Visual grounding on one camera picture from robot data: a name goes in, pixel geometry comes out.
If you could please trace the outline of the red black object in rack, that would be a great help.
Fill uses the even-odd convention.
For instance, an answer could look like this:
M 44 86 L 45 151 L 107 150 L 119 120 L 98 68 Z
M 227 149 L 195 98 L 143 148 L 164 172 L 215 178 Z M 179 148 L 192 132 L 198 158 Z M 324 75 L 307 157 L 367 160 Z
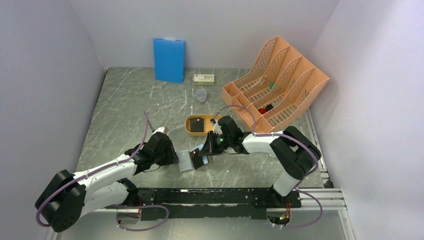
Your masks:
M 274 106 L 272 104 L 268 104 L 263 108 L 259 108 L 258 112 L 261 113 L 262 115 L 264 115 L 265 113 L 269 112 L 270 110 L 272 110 L 274 108 Z

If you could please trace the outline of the blue board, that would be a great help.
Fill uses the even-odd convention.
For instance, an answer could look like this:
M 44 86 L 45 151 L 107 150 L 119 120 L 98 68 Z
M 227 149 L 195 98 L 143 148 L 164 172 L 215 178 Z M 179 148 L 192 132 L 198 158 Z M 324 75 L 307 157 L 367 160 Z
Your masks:
M 182 84 L 184 81 L 185 41 L 154 38 L 154 77 L 158 81 Z

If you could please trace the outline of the orange file organizer rack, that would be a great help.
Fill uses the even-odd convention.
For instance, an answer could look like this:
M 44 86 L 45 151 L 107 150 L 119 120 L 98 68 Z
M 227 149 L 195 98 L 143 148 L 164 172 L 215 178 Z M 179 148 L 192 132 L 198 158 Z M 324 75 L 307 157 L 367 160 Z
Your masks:
M 277 132 L 304 115 L 329 80 L 276 36 L 264 44 L 246 75 L 222 87 L 221 97 L 248 128 L 256 133 Z M 269 104 L 274 106 L 272 110 L 258 112 Z

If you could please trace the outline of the black credit card stack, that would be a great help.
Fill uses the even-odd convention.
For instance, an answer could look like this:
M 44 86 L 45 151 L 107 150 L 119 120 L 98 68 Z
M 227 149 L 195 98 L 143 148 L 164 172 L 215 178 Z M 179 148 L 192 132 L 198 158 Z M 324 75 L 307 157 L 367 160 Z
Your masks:
M 191 133 L 203 133 L 205 120 L 202 117 L 194 117 L 189 119 L 189 131 Z

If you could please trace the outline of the grey card holder wallet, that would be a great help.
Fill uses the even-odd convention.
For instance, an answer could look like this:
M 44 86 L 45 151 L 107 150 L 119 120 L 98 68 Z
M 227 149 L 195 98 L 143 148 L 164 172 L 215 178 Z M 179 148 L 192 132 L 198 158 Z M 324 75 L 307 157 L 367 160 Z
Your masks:
M 186 150 L 178 151 L 176 153 L 176 155 L 178 157 L 178 166 L 179 166 L 180 172 L 185 173 L 185 172 L 190 172 L 190 171 L 196 170 L 196 169 L 193 168 L 189 152 L 193 151 L 196 148 L 199 148 L 199 150 L 201 150 L 203 148 L 203 146 L 204 146 L 204 144 L 200 144 L 200 145 L 197 145 L 196 147 L 194 147 L 192 149 L 186 149 Z M 212 163 L 211 157 L 210 156 L 207 156 L 207 157 L 209 159 L 209 164 L 211 164 Z

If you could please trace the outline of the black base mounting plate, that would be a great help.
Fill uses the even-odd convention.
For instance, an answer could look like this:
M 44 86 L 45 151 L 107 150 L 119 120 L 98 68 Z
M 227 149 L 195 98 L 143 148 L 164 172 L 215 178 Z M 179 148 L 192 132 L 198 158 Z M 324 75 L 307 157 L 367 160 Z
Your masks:
M 146 206 L 142 221 L 202 218 L 239 218 L 266 220 L 268 211 L 302 206 L 300 194 L 292 190 L 287 196 L 267 187 L 255 188 L 139 188 L 115 208 Z

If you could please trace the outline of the small white red box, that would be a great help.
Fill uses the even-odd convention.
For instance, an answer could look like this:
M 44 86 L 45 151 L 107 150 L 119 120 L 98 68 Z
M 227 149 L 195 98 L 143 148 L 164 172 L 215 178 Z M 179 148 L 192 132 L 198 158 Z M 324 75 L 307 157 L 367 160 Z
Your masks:
M 215 84 L 214 74 L 194 74 L 193 82 L 195 86 L 213 86 Z

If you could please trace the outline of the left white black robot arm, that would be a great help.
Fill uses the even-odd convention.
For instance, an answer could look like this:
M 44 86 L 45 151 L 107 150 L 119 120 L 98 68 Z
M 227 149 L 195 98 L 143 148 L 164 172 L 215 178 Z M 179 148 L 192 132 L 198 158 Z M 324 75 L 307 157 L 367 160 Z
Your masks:
M 177 160 L 167 127 L 159 127 L 149 140 L 143 139 L 114 160 L 84 171 L 56 173 L 35 202 L 35 220 L 39 226 L 60 233 L 80 217 L 104 207 L 137 209 L 138 212 L 163 209 L 168 219 L 169 209 L 142 200 L 131 177 L 149 170 L 152 165 L 161 167 Z

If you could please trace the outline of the black VIP credit card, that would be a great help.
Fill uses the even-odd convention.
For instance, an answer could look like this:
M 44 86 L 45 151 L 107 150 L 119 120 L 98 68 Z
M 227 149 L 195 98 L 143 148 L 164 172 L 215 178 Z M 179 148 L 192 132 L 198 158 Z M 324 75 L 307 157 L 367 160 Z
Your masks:
M 190 151 L 189 156 L 194 170 L 209 164 L 209 159 L 207 156 L 200 156 L 199 148 L 195 148 L 194 150 Z

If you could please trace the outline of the yellow oval tray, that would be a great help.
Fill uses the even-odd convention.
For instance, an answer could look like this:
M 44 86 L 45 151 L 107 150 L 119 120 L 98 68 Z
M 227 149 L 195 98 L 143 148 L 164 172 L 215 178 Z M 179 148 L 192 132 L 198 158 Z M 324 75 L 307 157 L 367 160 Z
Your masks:
M 189 115 L 185 120 L 185 129 L 189 136 L 191 137 L 205 137 L 209 131 L 214 129 L 214 123 L 211 122 L 211 119 L 214 117 L 214 114 L 192 114 Z M 203 118 L 204 119 L 204 132 L 190 132 L 190 123 L 189 119 L 191 118 Z

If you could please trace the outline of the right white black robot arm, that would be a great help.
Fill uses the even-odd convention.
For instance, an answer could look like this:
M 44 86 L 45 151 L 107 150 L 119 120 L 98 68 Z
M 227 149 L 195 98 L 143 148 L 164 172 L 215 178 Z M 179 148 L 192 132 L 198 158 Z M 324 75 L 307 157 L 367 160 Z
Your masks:
M 242 131 L 230 116 L 214 120 L 213 123 L 214 129 L 207 133 L 206 141 L 197 155 L 216 156 L 229 149 L 236 155 L 275 155 L 283 167 L 281 175 L 272 185 L 273 191 L 269 197 L 275 207 L 287 203 L 289 193 L 309 172 L 318 168 L 321 152 L 294 126 L 279 132 L 252 133 Z

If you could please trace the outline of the small clear plastic cup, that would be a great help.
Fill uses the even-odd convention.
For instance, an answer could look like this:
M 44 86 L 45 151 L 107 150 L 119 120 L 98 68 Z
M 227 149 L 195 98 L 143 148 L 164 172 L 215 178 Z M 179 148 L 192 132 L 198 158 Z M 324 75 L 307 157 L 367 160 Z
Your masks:
M 195 92 L 196 99 L 200 104 L 204 104 L 207 101 L 208 92 L 205 89 L 197 89 Z

